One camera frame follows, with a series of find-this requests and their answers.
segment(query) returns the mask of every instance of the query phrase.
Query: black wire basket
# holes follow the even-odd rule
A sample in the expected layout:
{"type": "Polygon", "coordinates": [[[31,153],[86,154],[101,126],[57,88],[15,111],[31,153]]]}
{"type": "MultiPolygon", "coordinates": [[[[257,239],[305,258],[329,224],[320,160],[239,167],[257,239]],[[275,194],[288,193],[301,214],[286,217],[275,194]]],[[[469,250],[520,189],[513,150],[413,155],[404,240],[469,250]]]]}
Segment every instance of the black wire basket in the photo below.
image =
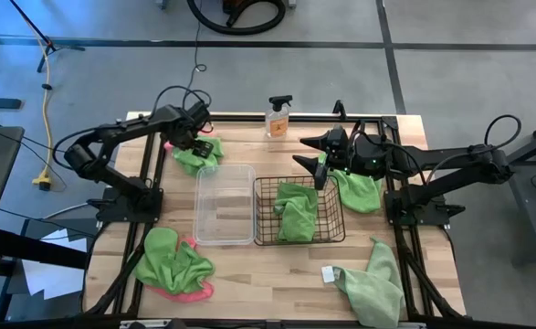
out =
{"type": "Polygon", "coordinates": [[[318,216],[312,241],[291,242],[279,241],[278,232],[282,216],[274,213],[276,195],[280,183],[314,187],[312,176],[288,176],[258,178],[255,183],[256,192],[256,244],[259,246],[330,243],[344,240],[344,221],[342,218],[341,195],[335,177],[329,176],[324,188],[318,192],[318,216]]]}

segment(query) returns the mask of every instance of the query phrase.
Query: crumpled green cloth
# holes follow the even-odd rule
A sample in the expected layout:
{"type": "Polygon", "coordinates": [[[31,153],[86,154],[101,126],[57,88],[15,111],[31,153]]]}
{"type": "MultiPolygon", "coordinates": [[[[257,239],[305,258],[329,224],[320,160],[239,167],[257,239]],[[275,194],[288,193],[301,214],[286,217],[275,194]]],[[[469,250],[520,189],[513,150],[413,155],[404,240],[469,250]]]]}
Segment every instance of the crumpled green cloth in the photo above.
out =
{"type": "Polygon", "coordinates": [[[211,151],[211,154],[206,159],[193,155],[193,150],[181,150],[178,147],[173,148],[174,159],[191,176],[196,176],[196,173],[201,168],[218,165],[219,158],[224,156],[220,138],[199,136],[197,140],[209,142],[213,145],[213,151],[211,151]]]}
{"type": "Polygon", "coordinates": [[[333,267],[334,284],[349,297],[361,325],[395,328],[405,307],[399,270],[391,248],[380,240],[372,240],[375,244],[367,270],[333,267]]]}
{"type": "MultiPolygon", "coordinates": [[[[324,162],[325,156],[319,155],[319,162],[324,162]]],[[[329,175],[339,182],[341,202],[345,207],[360,213],[369,213],[381,207],[381,179],[373,181],[369,176],[347,175],[342,170],[333,170],[329,175]]]]}
{"type": "Polygon", "coordinates": [[[203,289],[203,279],[215,272],[215,265],[194,251],[185,241],[178,249],[178,233],[171,228],[152,228],[144,241],[145,253],[133,270],[142,283],[165,289],[170,294],[203,289]]]}
{"type": "Polygon", "coordinates": [[[318,214],[318,194],[314,188],[280,183],[274,213],[282,216],[278,240],[312,241],[318,214]]]}

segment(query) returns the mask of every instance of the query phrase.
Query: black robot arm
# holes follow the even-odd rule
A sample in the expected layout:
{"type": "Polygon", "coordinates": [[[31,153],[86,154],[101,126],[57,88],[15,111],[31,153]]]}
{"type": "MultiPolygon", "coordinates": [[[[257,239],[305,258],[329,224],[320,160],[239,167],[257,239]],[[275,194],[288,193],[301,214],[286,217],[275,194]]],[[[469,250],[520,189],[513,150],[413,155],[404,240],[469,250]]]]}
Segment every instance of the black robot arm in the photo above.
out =
{"type": "Polygon", "coordinates": [[[464,148],[420,150],[413,146],[393,144],[384,135],[366,134],[364,125],[360,123],[355,125],[350,136],[342,126],[336,125],[323,136],[303,138],[300,142],[326,154],[322,163],[317,158],[293,156],[314,176],[316,189],[322,189],[330,170],[342,170],[348,175],[367,175],[373,179],[389,176],[402,180],[422,170],[438,167],[459,169],[429,183],[423,180],[421,186],[403,186],[386,196],[389,219],[399,219],[404,224],[447,224],[449,217],[464,208],[447,206],[442,195],[474,183],[502,184],[512,175],[507,158],[498,147],[479,144],[464,148]]]}
{"type": "Polygon", "coordinates": [[[193,153],[207,157],[213,150],[210,143],[197,141],[197,133],[210,119],[205,104],[196,103],[188,111],[166,105],[150,116],[139,116],[128,121],[103,124],[82,135],[65,152],[65,159],[81,178],[104,182],[127,198],[134,210],[151,206],[151,189],[139,177],[127,177],[108,166],[111,154],[123,142],[151,133],[160,133],[163,141],[180,149],[194,149],[193,153]],[[90,146],[100,143],[95,154],[90,146]]]}

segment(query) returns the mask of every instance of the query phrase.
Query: clear spray bottle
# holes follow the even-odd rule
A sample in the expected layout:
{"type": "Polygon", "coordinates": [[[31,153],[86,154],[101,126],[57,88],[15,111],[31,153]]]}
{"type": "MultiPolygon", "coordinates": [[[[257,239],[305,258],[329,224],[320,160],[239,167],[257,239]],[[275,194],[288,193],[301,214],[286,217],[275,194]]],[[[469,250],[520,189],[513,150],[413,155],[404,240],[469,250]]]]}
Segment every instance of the clear spray bottle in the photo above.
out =
{"type": "Polygon", "coordinates": [[[281,137],[288,131],[290,101],[292,101],[292,95],[269,98],[272,105],[271,109],[266,111],[266,134],[268,137],[281,137]]]}

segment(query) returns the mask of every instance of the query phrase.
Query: wooden tabletop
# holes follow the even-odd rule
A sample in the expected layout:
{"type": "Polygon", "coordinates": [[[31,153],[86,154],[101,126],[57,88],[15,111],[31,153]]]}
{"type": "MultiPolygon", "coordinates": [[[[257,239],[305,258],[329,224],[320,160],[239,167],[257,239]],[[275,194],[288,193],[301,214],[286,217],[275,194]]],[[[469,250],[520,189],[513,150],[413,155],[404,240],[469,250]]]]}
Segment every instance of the wooden tabletop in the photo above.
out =
{"type": "MultiPolygon", "coordinates": [[[[128,119],[137,115],[138,112],[130,112],[128,119]]],[[[397,118],[402,144],[426,149],[421,117],[398,115],[397,118]]],[[[294,122],[289,125],[286,137],[268,139],[263,122],[216,122],[215,133],[221,138],[225,151],[222,165],[251,165],[257,177],[306,175],[307,172],[291,156],[313,157],[319,151],[302,145],[299,138],[321,135],[331,127],[331,123],[294,122]]],[[[351,129],[352,124],[347,124],[346,128],[351,129]]],[[[367,127],[370,128],[371,133],[377,133],[374,127],[367,127]]],[[[116,169],[125,175],[138,175],[144,145],[145,138],[122,144],[116,169]]],[[[155,158],[156,154],[152,157],[151,171],[155,158]]],[[[173,228],[183,237],[192,236],[195,179],[186,175],[169,157],[161,187],[164,189],[163,212],[156,226],[173,228]]],[[[323,283],[321,267],[335,265],[364,271],[373,247],[370,237],[382,239],[394,249],[395,239],[382,209],[364,215],[344,207],[343,215],[346,239],[340,243],[276,247],[259,247],[253,243],[247,246],[199,246],[197,251],[216,267],[215,274],[208,279],[215,286],[213,297],[204,302],[178,303],[144,289],[139,315],[151,318],[355,320],[347,297],[333,283],[323,283]]],[[[85,309],[95,304],[120,271],[127,231],[126,223],[112,224],[96,242],[87,275],[85,309]]],[[[465,313],[457,269],[446,236],[434,227],[420,227],[419,235],[429,278],[457,311],[465,313]]],[[[131,298],[133,283],[131,276],[124,311],[131,298]]],[[[417,280],[413,280],[413,286],[416,306],[421,311],[417,280]]]]}

